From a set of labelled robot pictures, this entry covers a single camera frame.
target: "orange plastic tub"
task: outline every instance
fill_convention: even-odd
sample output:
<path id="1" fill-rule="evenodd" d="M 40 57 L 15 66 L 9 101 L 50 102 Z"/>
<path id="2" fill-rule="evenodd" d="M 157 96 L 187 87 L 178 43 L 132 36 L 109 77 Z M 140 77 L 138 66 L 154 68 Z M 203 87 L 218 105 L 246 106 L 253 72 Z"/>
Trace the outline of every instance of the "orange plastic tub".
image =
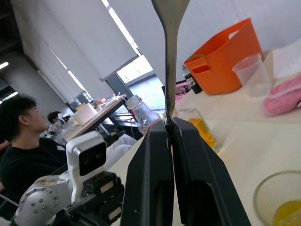
<path id="1" fill-rule="evenodd" d="M 184 64 L 207 94 L 224 94 L 241 87 L 233 66 L 255 53 L 262 50 L 249 18 L 213 36 Z"/>

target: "desk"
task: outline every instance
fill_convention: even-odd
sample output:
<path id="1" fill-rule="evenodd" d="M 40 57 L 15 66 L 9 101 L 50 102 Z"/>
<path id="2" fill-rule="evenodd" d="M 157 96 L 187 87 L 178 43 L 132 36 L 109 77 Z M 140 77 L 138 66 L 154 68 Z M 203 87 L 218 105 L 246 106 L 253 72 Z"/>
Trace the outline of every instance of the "desk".
<path id="1" fill-rule="evenodd" d="M 301 170 L 301 110 L 266 117 L 261 113 L 263 98 L 249 97 L 243 87 L 236 92 L 208 96 L 190 91 L 176 109 L 197 108 L 222 143 L 224 161 L 251 225 L 262 226 L 253 208 L 253 194 L 258 184 L 273 173 Z M 125 184 L 128 164 L 142 139 L 110 171 Z M 181 226 L 175 193 L 173 226 Z"/>
<path id="2" fill-rule="evenodd" d="M 108 107 L 103 106 L 101 111 L 99 111 L 90 121 L 88 121 L 83 126 L 76 126 L 72 128 L 71 130 L 65 132 L 63 134 L 64 139 L 69 142 L 75 137 L 78 137 L 82 134 L 91 132 L 96 129 L 97 126 L 99 126 L 100 123 L 102 123 L 106 118 L 110 118 L 113 123 L 115 122 L 115 119 L 113 117 L 110 117 L 118 108 L 120 108 L 122 105 L 125 104 L 124 99 L 118 99 L 115 103 L 111 104 Z"/>

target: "pink cloth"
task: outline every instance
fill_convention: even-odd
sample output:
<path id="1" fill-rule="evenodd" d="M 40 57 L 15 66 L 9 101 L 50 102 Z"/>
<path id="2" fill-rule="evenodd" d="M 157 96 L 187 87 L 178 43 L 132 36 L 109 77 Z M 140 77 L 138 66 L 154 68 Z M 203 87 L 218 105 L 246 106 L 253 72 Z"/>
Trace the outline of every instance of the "pink cloth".
<path id="1" fill-rule="evenodd" d="M 289 112 L 301 102 L 301 74 L 274 87 L 263 102 L 263 112 L 275 116 Z"/>

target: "glass of orange juice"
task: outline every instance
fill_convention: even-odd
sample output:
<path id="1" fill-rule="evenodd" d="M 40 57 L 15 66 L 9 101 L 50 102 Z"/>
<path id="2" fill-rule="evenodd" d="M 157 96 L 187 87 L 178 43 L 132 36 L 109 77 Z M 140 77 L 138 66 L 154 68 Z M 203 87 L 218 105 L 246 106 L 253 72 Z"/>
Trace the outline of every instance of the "glass of orange juice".
<path id="1" fill-rule="evenodd" d="M 301 226 L 301 172 L 265 178 L 255 190 L 254 208 L 265 226 Z"/>
<path id="2" fill-rule="evenodd" d="M 203 140 L 206 141 L 213 150 L 219 152 L 220 148 L 217 148 L 217 142 L 198 110 L 193 108 L 181 109 L 177 112 L 177 116 L 180 119 L 191 122 L 198 129 Z"/>

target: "orange juice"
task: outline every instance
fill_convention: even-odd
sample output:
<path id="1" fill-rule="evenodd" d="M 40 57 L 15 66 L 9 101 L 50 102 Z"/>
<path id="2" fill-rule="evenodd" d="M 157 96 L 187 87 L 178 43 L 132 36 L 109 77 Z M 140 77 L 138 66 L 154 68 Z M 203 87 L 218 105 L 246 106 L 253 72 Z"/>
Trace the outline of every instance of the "orange juice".
<path id="1" fill-rule="evenodd" d="M 194 118 L 191 118 L 188 121 L 191 122 L 198 129 L 198 132 L 199 132 L 200 136 L 203 138 L 203 140 L 206 141 L 206 143 L 211 148 L 214 148 L 216 145 L 215 139 L 212 136 L 205 121 L 203 119 L 194 119 Z"/>
<path id="2" fill-rule="evenodd" d="M 301 201 L 289 201 L 282 204 L 274 214 L 273 226 L 300 226 Z"/>

